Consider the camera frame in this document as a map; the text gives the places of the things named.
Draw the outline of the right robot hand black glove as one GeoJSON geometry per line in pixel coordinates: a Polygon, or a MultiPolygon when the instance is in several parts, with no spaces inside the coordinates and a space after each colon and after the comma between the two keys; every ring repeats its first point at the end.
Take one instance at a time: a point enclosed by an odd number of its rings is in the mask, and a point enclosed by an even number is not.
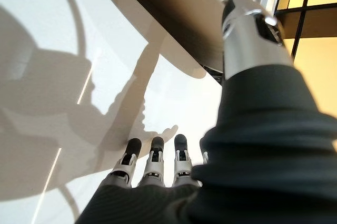
{"type": "Polygon", "coordinates": [[[78,223],[336,223],[336,119],[319,112],[284,46],[280,23],[256,0],[228,0],[224,77],[205,163],[175,188],[125,188],[140,142],[103,180],[78,223]]]}

